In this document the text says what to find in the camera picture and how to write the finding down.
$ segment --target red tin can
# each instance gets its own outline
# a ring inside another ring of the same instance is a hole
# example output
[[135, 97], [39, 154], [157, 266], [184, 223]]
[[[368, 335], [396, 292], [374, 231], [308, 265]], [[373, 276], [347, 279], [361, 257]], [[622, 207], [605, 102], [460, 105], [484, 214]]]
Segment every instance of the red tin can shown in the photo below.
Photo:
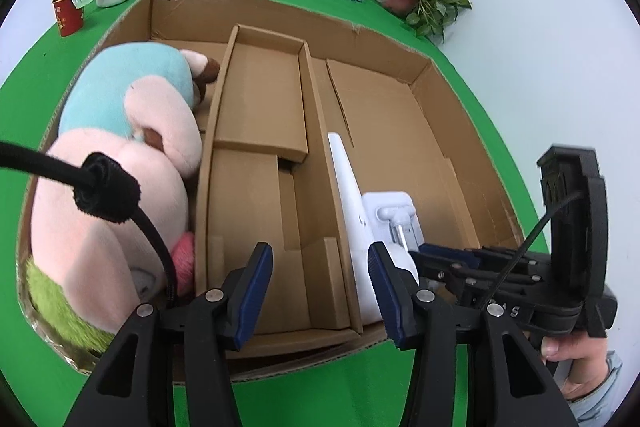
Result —
[[77, 32], [84, 25], [83, 9], [76, 8], [71, 0], [53, 0], [53, 9], [61, 37]]

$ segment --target white plastic object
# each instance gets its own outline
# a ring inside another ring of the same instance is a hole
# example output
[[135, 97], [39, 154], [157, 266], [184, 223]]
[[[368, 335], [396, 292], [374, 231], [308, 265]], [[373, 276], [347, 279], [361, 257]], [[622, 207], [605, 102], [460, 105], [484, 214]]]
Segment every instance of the white plastic object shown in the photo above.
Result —
[[406, 192], [367, 192], [362, 204], [376, 241], [398, 243], [412, 251], [424, 243], [414, 202]]
[[[351, 169], [351, 163], [340, 135], [329, 133], [328, 136], [334, 161], [335, 177], [338, 182], [342, 213], [344, 214], [344, 222], [347, 229], [347, 240], [349, 241], [351, 263], [353, 264], [360, 315], [364, 325], [372, 324], [382, 319], [378, 301], [369, 278], [369, 266], [367, 264], [369, 247], [376, 239], [367, 219], [358, 182], [353, 174], [353, 169]], [[406, 250], [396, 245], [393, 241], [385, 241], [385, 246], [393, 263], [400, 268], [409, 270], [415, 281], [418, 282], [418, 270], [415, 267], [414, 260]]]

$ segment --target blue sleeve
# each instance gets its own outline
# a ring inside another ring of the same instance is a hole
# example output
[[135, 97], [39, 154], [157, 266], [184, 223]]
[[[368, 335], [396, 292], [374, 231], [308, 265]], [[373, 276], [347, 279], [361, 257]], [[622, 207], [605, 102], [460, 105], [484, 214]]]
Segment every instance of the blue sleeve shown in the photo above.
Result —
[[580, 427], [604, 427], [611, 417], [611, 402], [614, 398], [615, 384], [622, 368], [622, 360], [615, 351], [607, 353], [609, 376], [587, 396], [569, 402], [569, 407], [578, 420]]

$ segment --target cardboard box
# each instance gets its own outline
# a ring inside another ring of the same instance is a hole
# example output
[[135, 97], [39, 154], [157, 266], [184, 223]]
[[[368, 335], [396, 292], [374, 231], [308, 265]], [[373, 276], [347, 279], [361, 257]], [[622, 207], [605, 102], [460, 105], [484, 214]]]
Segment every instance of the cardboard box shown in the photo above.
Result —
[[[381, 323], [363, 327], [360, 319], [329, 132], [340, 134], [362, 192], [411, 195], [427, 241], [465, 248], [522, 240], [473, 123], [428, 57], [372, 30], [267, 0], [139, 0], [88, 60], [104, 47], [145, 40], [222, 64], [195, 111], [204, 153], [198, 179], [186, 184], [197, 292], [220, 285], [257, 241], [274, 250], [257, 334], [228, 354], [235, 380], [316, 365], [385, 338]], [[57, 126], [56, 115], [43, 148]], [[20, 269], [30, 255], [32, 199], [33, 182]], [[19, 291], [25, 314], [42, 322], [27, 288]], [[77, 369], [91, 369], [95, 359], [45, 323], [38, 333]]]

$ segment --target black cable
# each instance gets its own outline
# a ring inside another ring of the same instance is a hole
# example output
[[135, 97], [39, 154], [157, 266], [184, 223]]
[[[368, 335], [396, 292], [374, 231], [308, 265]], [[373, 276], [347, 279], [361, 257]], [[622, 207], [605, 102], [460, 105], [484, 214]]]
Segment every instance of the black cable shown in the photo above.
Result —
[[545, 228], [545, 225], [548, 223], [548, 221], [554, 215], [556, 215], [560, 210], [566, 207], [569, 203], [579, 200], [581, 197], [583, 197], [583, 195], [584, 195], [583, 192], [580, 190], [576, 192], [572, 192], [568, 196], [562, 198], [562, 200], [558, 201], [558, 203], [553, 204], [546, 211], [546, 214], [542, 216], [542, 218], [540, 218], [539, 222], [535, 225], [535, 227], [533, 227], [533, 230], [529, 232], [529, 235], [527, 235], [527, 238], [524, 240], [524, 242], [513, 253], [513, 257], [511, 257], [509, 262], [502, 269], [502, 271], [500, 272], [498, 277], [495, 279], [495, 281], [492, 283], [492, 285], [489, 286], [486, 292], [484, 292], [484, 294], [482, 295], [482, 298], [479, 299], [478, 304], [476, 304], [476, 309], [485, 308], [485, 306], [489, 304], [489, 301], [494, 297], [495, 292], [497, 291], [500, 284], [502, 284], [504, 280], [507, 279], [507, 276], [511, 273], [511, 270], [513, 270], [514, 266], [516, 266], [518, 261], [522, 259], [522, 256], [524, 256], [524, 254], [526, 254], [527, 251], [529, 251], [529, 248], [531, 247], [533, 242], [536, 240], [536, 238], [540, 235], [540, 232], [542, 232], [542, 229]]
[[94, 190], [96, 183], [95, 176], [89, 171], [69, 165], [52, 156], [2, 141], [0, 141], [0, 168], [28, 172], [83, 190]]
[[131, 219], [138, 228], [142, 230], [142, 233], [145, 234], [146, 240], [148, 240], [154, 250], [156, 250], [160, 258], [162, 267], [164, 267], [164, 273], [166, 274], [166, 307], [172, 308], [177, 298], [178, 276], [175, 273], [175, 265], [171, 259], [171, 254], [164, 244], [162, 237], [160, 237], [158, 229], [156, 229], [142, 208], [138, 207], [134, 211], [133, 216], [131, 216]]

